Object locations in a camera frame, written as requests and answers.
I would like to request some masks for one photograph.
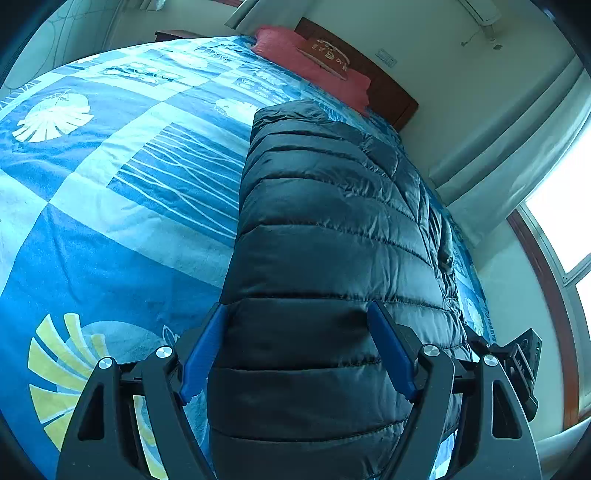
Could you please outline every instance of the wooden nightstand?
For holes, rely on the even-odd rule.
[[[205,38],[205,35],[199,35],[188,30],[158,30],[156,32],[156,41],[178,40],[179,38]]]

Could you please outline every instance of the metal screw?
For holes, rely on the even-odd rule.
[[[111,365],[113,365],[113,359],[109,358],[108,356],[102,358],[99,362],[99,368],[102,370],[107,370],[111,367]]]
[[[484,363],[486,363],[489,367],[496,367],[499,364],[499,361],[493,355],[485,355]]]
[[[173,354],[173,349],[169,346],[161,346],[158,350],[156,350],[156,356],[159,358],[168,358]]]
[[[423,347],[423,353],[427,356],[437,356],[439,355],[439,348],[435,345],[425,345]]]

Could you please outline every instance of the blue bed sheet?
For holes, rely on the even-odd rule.
[[[49,479],[98,359],[173,345],[220,295],[254,113],[308,98],[404,152],[364,118],[250,51],[249,37],[123,48],[58,68],[0,102],[0,411]],[[466,319],[494,340],[463,243]],[[142,397],[152,475],[166,478]],[[206,447],[205,395],[187,406]],[[440,451],[439,471],[453,446]]]

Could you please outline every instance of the wooden headboard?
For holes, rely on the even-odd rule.
[[[307,18],[301,19],[295,31],[304,38],[314,37],[332,43],[349,57],[352,69],[371,78],[368,90],[369,107],[383,116],[396,130],[401,130],[417,111],[417,101],[406,90],[347,42]]]

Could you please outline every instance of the electrical outlet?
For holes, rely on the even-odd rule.
[[[382,60],[388,67],[392,68],[394,65],[398,63],[393,56],[391,56],[387,51],[383,48],[380,48],[379,51],[376,53],[377,58]]]

